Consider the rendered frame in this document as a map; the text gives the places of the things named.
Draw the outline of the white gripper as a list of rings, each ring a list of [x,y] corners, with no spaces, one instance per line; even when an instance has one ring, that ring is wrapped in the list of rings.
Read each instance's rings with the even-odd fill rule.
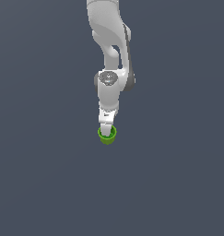
[[[100,131],[103,136],[109,136],[112,130],[111,124],[114,122],[114,118],[117,114],[117,110],[105,111],[104,109],[100,109],[99,112],[99,123]]]

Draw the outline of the green cup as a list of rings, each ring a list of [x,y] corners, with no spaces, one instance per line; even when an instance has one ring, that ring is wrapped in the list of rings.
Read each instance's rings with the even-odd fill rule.
[[[101,134],[101,130],[98,129],[98,135],[99,135],[99,138],[100,138],[100,142],[102,144],[110,145],[116,138],[117,130],[114,126],[112,126],[110,135],[109,136],[103,136]]]

